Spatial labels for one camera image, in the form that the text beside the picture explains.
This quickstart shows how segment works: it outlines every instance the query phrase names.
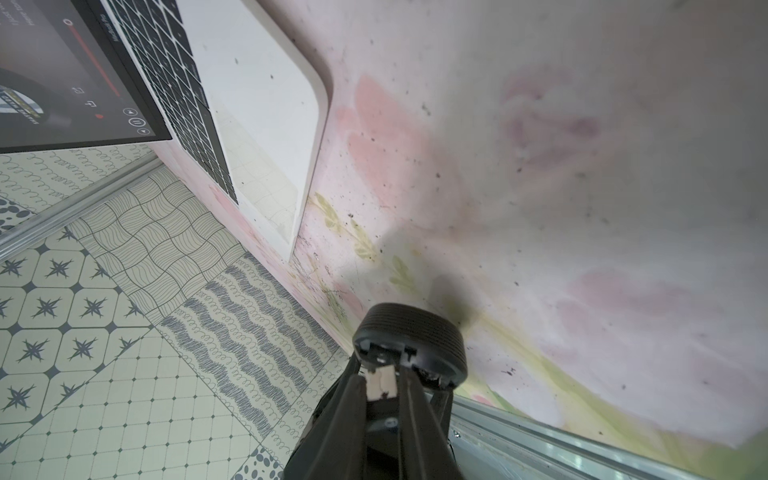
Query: keyboard key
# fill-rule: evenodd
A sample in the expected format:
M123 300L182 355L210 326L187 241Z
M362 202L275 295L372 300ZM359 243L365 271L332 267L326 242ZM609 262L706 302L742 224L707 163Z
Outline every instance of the keyboard key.
M165 51L168 52L171 58L176 58L179 56L178 52L176 51L176 44L173 40L170 39L170 37L166 34L164 34L162 31L158 33L160 36L160 41L163 47L165 47Z
M177 62L175 62L173 58L170 60L170 67L171 69L173 69L174 73L176 74L176 77L179 83L182 86L189 88L187 86L187 73L186 73L186 70L184 70L184 67L182 67Z
M163 9L158 7L155 2L152 0L147 0L147 6L149 7L149 11L152 14L152 19L154 20L154 23L163 29L166 33L169 32L168 30L168 23L165 21L165 15L163 14Z
M192 75L188 75L188 78L190 81L190 88L192 89L192 93L194 93L194 96L197 97L197 100L201 101L203 105L207 107L208 101L205 99L205 92L203 91L203 85L201 85L197 80L192 78Z
M152 21L147 21L145 19L141 19L141 26L144 27L144 31L147 33L147 38L154 43L156 46L161 47L163 44L160 42L160 36L157 34L157 30L154 29L154 23Z
M176 2L174 0L162 0L163 5L165 5L165 8L167 8L170 13L176 15L176 18L179 22L181 22L181 13L179 13L179 8L176 5Z
M141 13L144 18L147 20L152 20L152 14L149 12L149 8L147 7L147 4L144 3L144 0L125 0L126 2L131 2L133 6L136 8L136 12Z
M200 74L197 73L197 65L192 60L192 57L184 50L179 48L179 59L181 64L192 74L195 80L200 81Z
M168 19L168 26L170 27L170 32L174 35L174 38L176 41L179 42L179 45L186 48L187 51L192 51L190 48L190 42L187 40L187 33L184 31L184 28L181 26L181 23L177 22L176 19L171 15L165 15L165 18Z

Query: dotted pattern tile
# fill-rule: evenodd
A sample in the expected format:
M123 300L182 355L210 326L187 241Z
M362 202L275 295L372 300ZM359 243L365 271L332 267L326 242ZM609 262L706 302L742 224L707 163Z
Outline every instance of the dotted pattern tile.
M0 452L150 327L68 228L0 261Z
M154 323L245 252L165 167L70 228Z
M35 213L0 195L0 236Z
M0 478L231 478L257 447L151 330L0 453Z

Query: wall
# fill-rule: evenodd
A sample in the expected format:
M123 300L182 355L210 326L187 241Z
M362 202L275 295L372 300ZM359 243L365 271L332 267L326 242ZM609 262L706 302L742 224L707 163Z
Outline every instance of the wall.
M135 144L0 154L0 234L151 152Z
M768 475L768 4L262 5L332 94L292 260L156 151L340 344L375 303L429 308L461 395Z

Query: grid pattern tile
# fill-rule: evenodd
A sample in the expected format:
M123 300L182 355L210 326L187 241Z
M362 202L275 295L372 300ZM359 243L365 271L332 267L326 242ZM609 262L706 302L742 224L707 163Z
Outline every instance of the grid pattern tile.
M153 323L245 251L167 168L70 228Z
M152 330L0 453L0 478L230 478L251 453L256 440Z

